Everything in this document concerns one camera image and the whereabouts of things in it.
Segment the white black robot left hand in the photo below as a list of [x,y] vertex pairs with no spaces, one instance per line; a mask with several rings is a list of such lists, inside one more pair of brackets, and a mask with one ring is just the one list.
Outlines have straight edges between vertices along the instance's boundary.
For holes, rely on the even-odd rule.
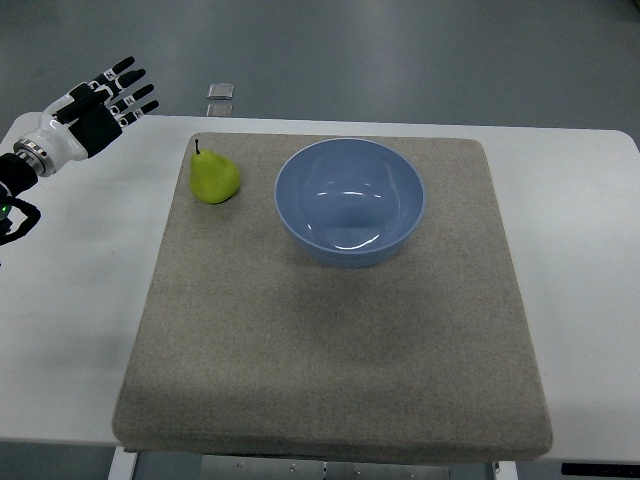
[[135,70],[134,63],[129,56],[55,100],[41,112],[37,128],[14,144],[14,153],[36,175],[48,177],[103,151],[159,106],[148,98],[154,86],[138,85],[146,71]]

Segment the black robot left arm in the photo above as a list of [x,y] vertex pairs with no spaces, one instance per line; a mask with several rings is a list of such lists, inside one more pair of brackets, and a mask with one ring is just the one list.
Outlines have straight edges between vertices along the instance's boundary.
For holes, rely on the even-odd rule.
[[[40,210],[19,197],[37,183],[38,176],[32,167],[13,153],[1,156],[1,245],[26,236],[39,222]],[[24,219],[13,228],[11,212],[19,211]]]

